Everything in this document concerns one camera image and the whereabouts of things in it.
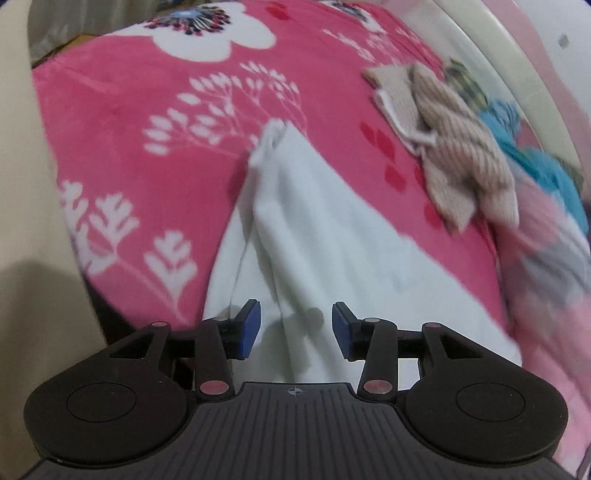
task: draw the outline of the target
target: white towel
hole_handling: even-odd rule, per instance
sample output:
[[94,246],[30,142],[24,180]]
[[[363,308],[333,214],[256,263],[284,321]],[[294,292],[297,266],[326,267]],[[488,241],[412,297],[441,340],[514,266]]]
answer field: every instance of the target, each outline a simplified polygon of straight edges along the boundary
[[[381,317],[419,330],[440,322],[518,362],[515,344],[482,305],[415,242],[399,235],[339,177],[291,125],[272,121],[249,161],[207,292],[204,317],[262,306],[251,357],[233,364],[243,381],[349,382],[333,337],[331,309],[344,301],[357,317]],[[418,380],[401,361],[399,388]]]

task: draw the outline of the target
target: pink fabric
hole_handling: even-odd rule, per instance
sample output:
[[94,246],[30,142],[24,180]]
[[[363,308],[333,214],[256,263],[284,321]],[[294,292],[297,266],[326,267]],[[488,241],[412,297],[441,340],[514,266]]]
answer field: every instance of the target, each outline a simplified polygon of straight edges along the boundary
[[519,228],[496,229],[504,292],[523,367],[552,383],[568,404],[554,457],[576,475],[591,445],[591,255],[564,208],[521,169],[514,174]]
[[521,121],[521,131],[515,138],[515,143],[519,148],[537,148],[543,150],[538,138],[535,136],[534,131],[531,129],[528,122],[525,120]]
[[[245,5],[276,36],[272,47],[239,40],[227,60],[189,61],[128,31],[34,71],[66,217],[92,284],[138,327],[201,318],[249,150],[274,117],[294,122],[355,192],[502,322],[488,228],[477,220],[462,236],[446,232],[417,159],[361,77],[371,65],[416,59],[440,72],[440,60],[380,7],[362,4],[387,32],[375,34],[307,0]],[[192,40],[178,33],[178,42]]]

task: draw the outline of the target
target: red petal print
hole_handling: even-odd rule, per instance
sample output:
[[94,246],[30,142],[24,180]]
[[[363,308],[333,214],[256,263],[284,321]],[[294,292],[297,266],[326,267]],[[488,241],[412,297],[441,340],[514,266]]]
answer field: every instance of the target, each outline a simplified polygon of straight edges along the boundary
[[395,161],[396,147],[392,140],[381,130],[378,130],[378,147],[390,160]]
[[396,167],[388,165],[386,167],[386,173],[384,177],[386,179],[386,183],[388,183],[388,185],[390,185],[393,189],[398,190],[400,193],[406,189],[407,181],[402,175],[400,175],[400,172],[396,169]]
[[439,214],[437,213],[437,210],[435,209],[435,205],[433,205],[432,203],[426,203],[424,212],[425,212],[425,220],[433,228],[440,229],[443,226],[443,222],[441,221],[441,217],[439,216]]
[[267,11],[273,15],[277,20],[290,20],[291,17],[285,13],[285,10],[282,8],[274,7],[273,5],[267,6]]
[[421,186],[421,188],[425,189],[425,174],[423,173],[423,169],[420,165],[414,167],[414,177],[417,179],[417,183]]
[[375,145],[375,132],[374,132],[374,129],[371,128],[365,122],[361,122],[359,124],[359,128],[361,129],[361,133],[363,133],[363,136],[365,138],[367,138],[368,142],[371,143],[372,145]]

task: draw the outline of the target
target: black gripper base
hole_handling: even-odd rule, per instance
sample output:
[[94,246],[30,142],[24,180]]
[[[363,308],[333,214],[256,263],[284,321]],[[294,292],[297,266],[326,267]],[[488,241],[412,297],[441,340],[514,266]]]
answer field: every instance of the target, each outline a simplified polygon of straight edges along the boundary
[[567,480],[551,460],[485,468],[425,447],[387,404],[345,384],[245,384],[197,408],[180,435],[124,466],[76,469],[42,461],[27,480]]

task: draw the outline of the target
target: teal cloth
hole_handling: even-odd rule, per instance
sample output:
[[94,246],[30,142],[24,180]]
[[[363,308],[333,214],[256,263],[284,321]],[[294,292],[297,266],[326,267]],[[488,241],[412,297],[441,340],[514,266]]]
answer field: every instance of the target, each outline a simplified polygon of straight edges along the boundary
[[545,192],[562,204],[586,236],[589,223],[579,193],[558,161],[537,148],[517,148],[511,130],[508,132],[490,110],[480,112],[479,117],[491,130],[503,153],[515,160]]
[[504,100],[489,100],[485,111],[493,115],[511,137],[515,138],[521,132],[521,117],[514,103]]

